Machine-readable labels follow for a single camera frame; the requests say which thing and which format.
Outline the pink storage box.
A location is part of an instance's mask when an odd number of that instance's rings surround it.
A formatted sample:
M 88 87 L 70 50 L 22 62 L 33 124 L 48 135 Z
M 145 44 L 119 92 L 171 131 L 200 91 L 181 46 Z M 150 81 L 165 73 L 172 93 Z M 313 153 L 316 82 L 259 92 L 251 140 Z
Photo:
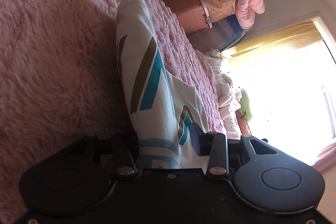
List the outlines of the pink storage box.
M 209 13 L 201 0 L 161 0 L 177 16 L 185 33 L 192 34 L 198 30 L 211 29 Z

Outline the yellow curtain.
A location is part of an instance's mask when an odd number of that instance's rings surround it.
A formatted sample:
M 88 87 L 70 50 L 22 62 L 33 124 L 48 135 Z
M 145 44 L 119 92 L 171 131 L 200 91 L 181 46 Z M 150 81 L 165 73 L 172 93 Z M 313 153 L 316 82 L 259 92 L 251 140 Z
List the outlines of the yellow curtain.
M 247 40 L 227 51 L 230 56 L 236 57 L 254 50 L 265 50 L 267 47 L 289 47 L 297 50 L 321 41 L 323 38 L 314 22 L 307 21 Z

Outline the pink fluffy blanket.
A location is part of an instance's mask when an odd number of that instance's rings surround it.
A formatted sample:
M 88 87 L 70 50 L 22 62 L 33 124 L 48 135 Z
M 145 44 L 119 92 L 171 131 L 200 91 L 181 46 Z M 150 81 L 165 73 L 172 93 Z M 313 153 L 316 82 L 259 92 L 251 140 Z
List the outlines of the pink fluffy blanket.
M 213 71 L 160 0 L 144 0 L 166 69 L 224 131 Z M 120 0 L 1 0 L 1 223 L 26 211 L 19 179 L 75 139 L 131 129 L 116 63 Z

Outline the white printed sweatshirt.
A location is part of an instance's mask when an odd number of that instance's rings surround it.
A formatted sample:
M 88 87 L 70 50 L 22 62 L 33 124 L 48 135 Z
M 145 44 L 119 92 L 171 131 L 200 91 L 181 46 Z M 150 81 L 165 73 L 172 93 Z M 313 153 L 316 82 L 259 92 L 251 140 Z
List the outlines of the white printed sweatshirt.
M 117 67 L 127 111 L 138 136 L 138 164 L 154 169 L 201 168 L 208 156 L 195 152 L 190 127 L 209 132 L 198 91 L 163 65 L 144 0 L 121 0 L 117 8 Z

